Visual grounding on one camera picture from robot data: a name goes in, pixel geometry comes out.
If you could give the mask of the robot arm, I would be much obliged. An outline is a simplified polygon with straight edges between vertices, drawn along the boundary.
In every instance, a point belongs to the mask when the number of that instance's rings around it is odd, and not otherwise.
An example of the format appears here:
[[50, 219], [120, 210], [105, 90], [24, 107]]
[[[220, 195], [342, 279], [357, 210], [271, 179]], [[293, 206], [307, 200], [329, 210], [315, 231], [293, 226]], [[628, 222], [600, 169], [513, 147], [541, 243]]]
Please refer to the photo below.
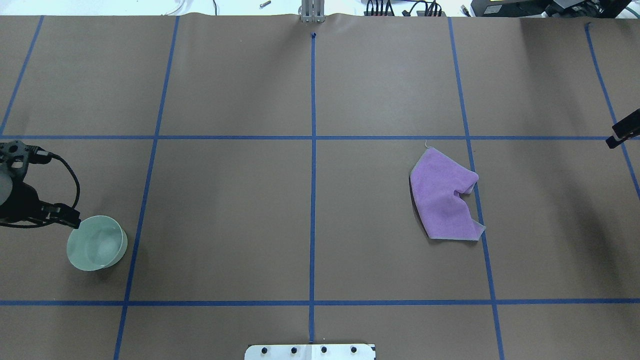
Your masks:
[[80, 212], [64, 203], [48, 203], [34, 187], [1, 173], [0, 225], [11, 229], [38, 229], [61, 224], [78, 229]]

